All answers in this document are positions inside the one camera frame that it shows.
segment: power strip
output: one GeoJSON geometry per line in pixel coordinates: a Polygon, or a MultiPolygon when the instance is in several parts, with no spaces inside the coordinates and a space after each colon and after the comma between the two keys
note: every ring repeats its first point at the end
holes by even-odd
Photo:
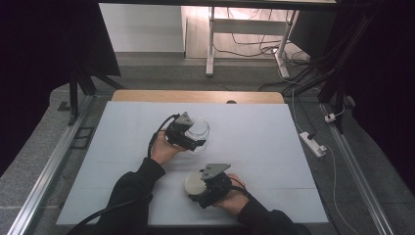
{"type": "Polygon", "coordinates": [[[301,137],[301,140],[308,146],[308,148],[312,151],[312,153],[317,158],[321,158],[322,156],[326,155],[326,146],[324,145],[318,145],[317,142],[315,142],[314,139],[308,139],[309,134],[307,132],[303,132],[299,134],[301,137]]]}

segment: hand-mounted device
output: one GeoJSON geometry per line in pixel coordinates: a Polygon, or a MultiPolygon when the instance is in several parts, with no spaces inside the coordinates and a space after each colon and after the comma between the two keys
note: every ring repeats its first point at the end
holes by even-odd
{"type": "Polygon", "coordinates": [[[241,186],[243,188],[232,185],[231,178],[228,175],[226,175],[225,172],[223,172],[230,166],[230,164],[207,164],[205,169],[200,170],[201,174],[199,174],[200,180],[203,181],[203,184],[205,184],[203,186],[203,192],[199,194],[190,194],[188,192],[188,197],[193,202],[198,202],[203,209],[213,205],[214,203],[226,197],[231,190],[240,191],[244,193],[248,198],[250,198],[251,194],[242,184],[241,186]]]}
{"type": "Polygon", "coordinates": [[[193,125],[193,121],[187,115],[187,112],[176,118],[170,123],[165,131],[168,143],[181,146],[187,150],[195,151],[198,146],[203,146],[206,140],[194,140],[185,135],[193,125]]]}
{"type": "Polygon", "coordinates": [[[206,140],[194,140],[192,138],[189,138],[186,136],[186,131],[190,129],[190,127],[193,126],[193,121],[190,119],[187,112],[184,112],[182,115],[172,115],[168,117],[159,127],[159,129],[153,134],[152,139],[149,143],[149,149],[147,156],[151,157],[151,150],[153,148],[153,144],[156,141],[158,133],[161,131],[161,129],[164,127],[164,125],[174,118],[174,120],[168,125],[167,129],[165,130],[165,136],[167,137],[168,143],[172,145],[178,145],[181,146],[187,150],[195,151],[195,149],[199,146],[203,146],[206,142],[206,140]]]}

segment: gray floor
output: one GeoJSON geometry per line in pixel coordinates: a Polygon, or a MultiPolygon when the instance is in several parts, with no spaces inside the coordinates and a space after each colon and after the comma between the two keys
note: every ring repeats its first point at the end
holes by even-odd
{"type": "MultiPolygon", "coordinates": [[[[177,54],[121,53],[117,54],[117,57],[122,78],[114,77],[114,80],[129,89],[256,91],[262,83],[280,81],[276,63],[272,60],[216,61],[214,77],[206,78],[205,60],[184,59],[183,55],[177,54]]],[[[301,68],[289,68],[291,74],[296,74],[300,70],[301,68]]],[[[93,109],[89,112],[88,119],[82,127],[95,128],[97,126],[106,102],[111,99],[114,92],[110,86],[100,80],[94,79],[94,81],[99,92],[95,97],[93,109]]],[[[287,83],[281,82],[275,86],[266,87],[263,91],[282,91],[286,86],[287,83]]],[[[307,224],[307,227],[313,234],[355,234],[341,218],[336,209],[337,205],[343,218],[356,232],[379,234],[333,139],[330,126],[323,120],[320,104],[315,98],[316,93],[316,90],[309,90],[295,99],[294,110],[299,127],[311,132],[313,130],[311,121],[317,129],[316,141],[333,150],[333,155],[328,152],[326,157],[316,159],[303,146],[331,222],[307,224]],[[336,203],[334,200],[334,160],[337,172],[336,203]]],[[[56,89],[51,94],[51,104],[44,118],[16,160],[1,177],[0,234],[6,234],[9,230],[43,166],[67,128],[69,112],[59,112],[57,109],[61,102],[68,100],[69,87],[67,85],[56,89]]],[[[287,97],[285,101],[293,109],[291,98],[287,97]]],[[[402,183],[383,152],[355,122],[350,106],[346,106],[344,120],[346,137],[395,234],[414,234],[415,199],[413,195],[402,183]]],[[[72,146],[82,146],[85,144],[82,141],[84,140],[75,140],[72,146]]],[[[61,176],[54,179],[27,234],[65,234],[68,232],[67,228],[54,224],[85,153],[85,149],[71,148],[69,150],[59,171],[61,176]]]]}

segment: black sleeve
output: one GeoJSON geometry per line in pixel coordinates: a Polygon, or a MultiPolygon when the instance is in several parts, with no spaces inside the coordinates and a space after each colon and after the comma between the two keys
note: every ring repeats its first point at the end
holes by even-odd
{"type": "Polygon", "coordinates": [[[92,234],[145,234],[151,193],[156,181],[164,174],[164,169],[158,163],[145,158],[137,172],[123,175],[115,184],[107,208],[137,198],[139,201],[102,215],[92,234]]]}
{"type": "Polygon", "coordinates": [[[293,222],[282,211],[268,211],[251,198],[238,215],[238,221],[247,225],[253,235],[296,235],[293,222]]]}

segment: glass cup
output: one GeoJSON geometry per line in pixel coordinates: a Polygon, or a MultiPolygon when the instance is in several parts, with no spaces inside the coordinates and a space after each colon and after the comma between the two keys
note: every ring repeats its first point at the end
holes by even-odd
{"type": "Polygon", "coordinates": [[[193,125],[185,132],[185,135],[196,141],[198,140],[206,141],[204,145],[198,146],[195,149],[195,151],[193,151],[194,153],[199,153],[206,147],[206,144],[208,141],[208,134],[210,132],[210,127],[208,125],[208,122],[205,121],[201,117],[192,118],[192,121],[193,121],[193,125]]]}

